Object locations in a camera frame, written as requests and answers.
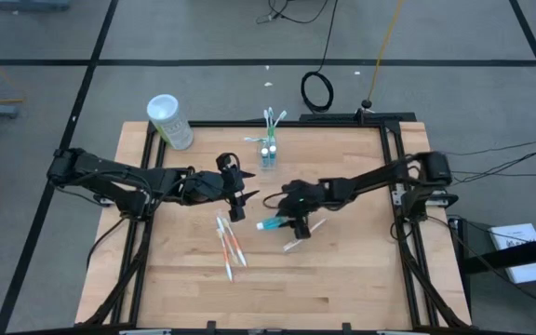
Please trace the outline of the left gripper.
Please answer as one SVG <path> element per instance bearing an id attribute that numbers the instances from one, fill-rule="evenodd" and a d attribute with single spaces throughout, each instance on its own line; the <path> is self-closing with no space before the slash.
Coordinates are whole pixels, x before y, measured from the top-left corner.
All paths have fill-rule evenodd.
<path id="1" fill-rule="evenodd" d="M 218 170 L 221 175 L 229 181 L 235 183 L 225 183 L 221 190 L 220 200 L 226 201 L 230 205 L 229 216 L 231 221 L 242 221 L 246 218 L 244 206 L 247 201 L 258 191 L 247 194 L 241 193 L 243 183 L 239 180 L 253 178 L 254 174 L 246 172 L 241 168 L 239 157 L 235 153 L 222 153 L 216 158 Z"/>

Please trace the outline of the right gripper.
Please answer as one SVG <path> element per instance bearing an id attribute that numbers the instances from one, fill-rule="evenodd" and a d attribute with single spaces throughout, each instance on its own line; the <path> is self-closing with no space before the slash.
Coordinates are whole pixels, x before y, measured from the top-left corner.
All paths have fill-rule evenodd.
<path id="1" fill-rule="evenodd" d="M 288 217 L 292 221 L 296 221 L 294 225 L 294 234 L 297 239 L 308 239 L 309 238 L 309 226 L 305 223 L 308 222 L 310 211 L 301 210 L 301 211 L 290 211 Z"/>

